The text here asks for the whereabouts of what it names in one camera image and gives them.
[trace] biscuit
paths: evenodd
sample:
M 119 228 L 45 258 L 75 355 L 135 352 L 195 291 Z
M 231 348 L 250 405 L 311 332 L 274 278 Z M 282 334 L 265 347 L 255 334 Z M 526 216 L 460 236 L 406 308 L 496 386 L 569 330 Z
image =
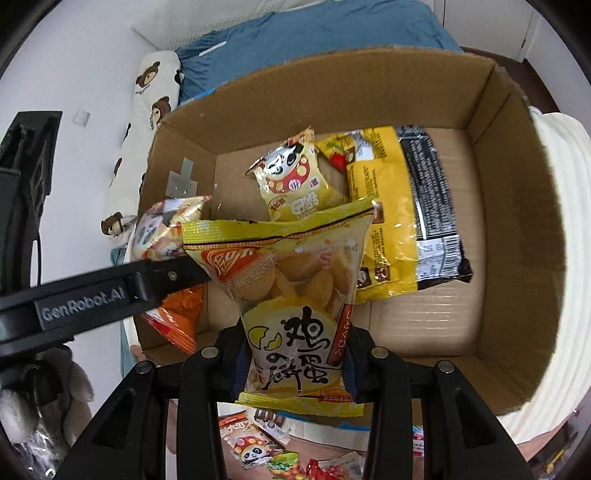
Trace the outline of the biscuit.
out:
M 271 287 L 271 297 L 274 299 L 277 297 L 294 297 L 296 296 L 296 290 L 291 285 L 290 281 L 287 280 L 285 275 L 281 273 L 281 270 L 277 268 L 275 270 L 275 283 Z
M 302 295 L 308 298 L 319 310 L 324 310 L 334 289 L 333 274 L 329 268 L 326 268 L 316 272 L 308 280 Z
M 333 273 L 336 289 L 344 295 L 353 292 L 357 284 L 357 273 L 351 268 L 350 252 L 342 248 L 332 252 L 330 269 Z
M 272 268 L 256 280 L 249 278 L 250 283 L 236 288 L 238 294 L 245 300 L 257 301 L 265 297 L 275 283 L 275 268 Z
M 290 255 L 277 260 L 276 266 L 289 281 L 308 280 L 322 268 L 318 256 L 311 253 Z

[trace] cardboard box flap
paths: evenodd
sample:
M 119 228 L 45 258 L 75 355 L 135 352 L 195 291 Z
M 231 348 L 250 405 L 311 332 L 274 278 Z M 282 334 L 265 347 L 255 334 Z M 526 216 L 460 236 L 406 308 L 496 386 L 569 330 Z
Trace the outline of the cardboard box flap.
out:
M 206 332 L 202 333 L 201 335 L 197 335 L 195 338 L 197 350 L 201 350 L 206 346 L 214 345 L 216 340 L 216 332 Z M 179 350 L 171 343 L 165 343 L 164 345 L 154 348 L 143 349 L 142 353 L 157 365 L 176 364 L 179 362 L 184 362 L 187 358 L 189 358 L 188 354 L 182 350 Z
M 193 162 L 191 179 L 198 182 L 197 194 L 211 195 L 213 193 L 215 155 L 163 123 L 154 135 L 148 157 L 148 170 L 141 187 L 139 215 L 142 215 L 154 203 L 164 200 L 169 174 L 171 171 L 180 174 L 185 158 Z M 209 208 L 210 205 L 206 205 L 205 218 L 209 217 Z
M 552 176 L 519 92 L 474 152 L 489 260 L 479 351 L 515 371 L 529 398 L 554 350 L 565 257 Z
M 418 48 L 306 57 L 187 102 L 162 124 L 214 154 L 276 142 L 308 125 L 318 133 L 409 124 L 463 129 L 494 65 Z
M 435 365 L 439 360 L 449 360 L 454 363 L 496 415 L 514 410 L 527 399 L 527 396 L 508 379 L 496 363 L 489 362 L 475 353 L 406 360 L 428 366 Z
M 478 108 L 467 128 L 473 143 L 480 138 L 484 130 L 491 124 L 514 87 L 515 84 L 506 71 L 499 66 L 495 66 L 486 82 Z

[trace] snack bag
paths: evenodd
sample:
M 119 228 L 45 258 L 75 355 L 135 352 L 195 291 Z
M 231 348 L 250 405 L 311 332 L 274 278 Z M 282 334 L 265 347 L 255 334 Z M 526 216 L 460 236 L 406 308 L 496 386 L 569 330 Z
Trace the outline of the snack bag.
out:
M 316 148 L 339 171 L 347 172 L 347 164 L 355 159 L 355 143 L 349 134 L 339 134 L 316 142 Z
M 272 221 L 301 219 L 345 202 L 320 173 L 311 127 L 257 160 L 249 173 L 256 177 Z
M 266 435 L 244 413 L 221 419 L 220 435 L 232 448 L 233 456 L 244 470 L 267 463 L 284 448 Z
M 166 199 L 147 210 L 135 228 L 131 260 L 167 260 L 185 255 L 181 224 L 199 220 L 209 196 Z M 195 330 L 203 306 L 203 285 L 168 295 L 157 309 L 141 316 L 185 353 L 195 353 Z
M 251 369 L 247 385 L 251 385 L 255 381 L 252 374 L 256 375 L 255 369 Z M 351 395 L 345 390 L 342 379 L 338 387 L 320 390 L 300 397 L 275 398 L 261 393 L 241 392 L 238 403 L 272 410 L 289 411 L 297 415 L 320 415 L 323 417 L 363 416 L 363 404 L 353 402 Z
M 237 302 L 256 369 L 252 391 L 294 397 L 340 385 L 371 199 L 297 222 L 201 220 L 184 248 Z
M 255 422 L 263 432 L 283 446 L 289 443 L 290 427 L 293 424 L 293 419 L 286 418 L 265 408 L 252 407 L 246 409 L 246 416 L 249 420 Z
M 195 331 L 203 307 L 203 285 L 167 295 L 157 309 L 141 315 L 160 335 L 192 355 L 196 352 Z
M 367 128 L 318 147 L 329 160 L 344 153 L 352 199 L 378 196 L 357 303 L 470 278 L 445 174 L 422 127 Z
M 147 210 L 135 228 L 131 260 L 167 260 L 184 255 L 181 224 L 199 220 L 210 196 L 166 199 Z
M 413 425 L 413 456 L 425 456 L 425 433 L 423 427 Z
M 275 455 L 267 462 L 273 480 L 306 480 L 306 474 L 297 452 L 284 452 Z
M 349 452 L 332 460 L 321 460 L 318 467 L 338 480 L 361 480 L 365 458 L 357 452 Z
M 318 460 L 310 459 L 306 467 L 307 480 L 339 480 L 318 466 Z

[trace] screw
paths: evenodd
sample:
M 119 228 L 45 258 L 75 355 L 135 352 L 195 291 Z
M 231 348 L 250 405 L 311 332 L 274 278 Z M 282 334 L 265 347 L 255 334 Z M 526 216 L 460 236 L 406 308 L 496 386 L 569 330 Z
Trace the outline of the screw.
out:
M 218 353 L 219 350 L 214 346 L 207 346 L 203 350 L 201 350 L 201 356 L 204 358 L 215 358 L 217 357 Z
M 375 358 L 386 358 L 388 356 L 388 351 L 383 346 L 376 346 L 371 349 L 371 354 Z
M 451 363 L 449 360 L 442 360 L 437 364 L 437 367 L 441 372 L 445 374 L 450 374 L 456 369 L 455 365 Z
M 139 374 L 146 374 L 152 370 L 152 362 L 144 360 L 135 366 L 135 371 Z

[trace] wall switch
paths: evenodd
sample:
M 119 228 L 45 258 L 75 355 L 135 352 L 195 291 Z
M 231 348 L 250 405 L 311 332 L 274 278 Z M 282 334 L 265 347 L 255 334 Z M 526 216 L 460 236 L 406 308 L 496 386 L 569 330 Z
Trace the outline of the wall switch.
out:
M 87 112 L 85 110 L 78 109 L 76 111 L 76 114 L 74 115 L 74 118 L 72 119 L 72 121 L 74 122 L 75 125 L 78 125 L 78 126 L 84 128 L 86 126 L 86 124 L 88 123 L 89 118 L 90 118 L 89 112 Z

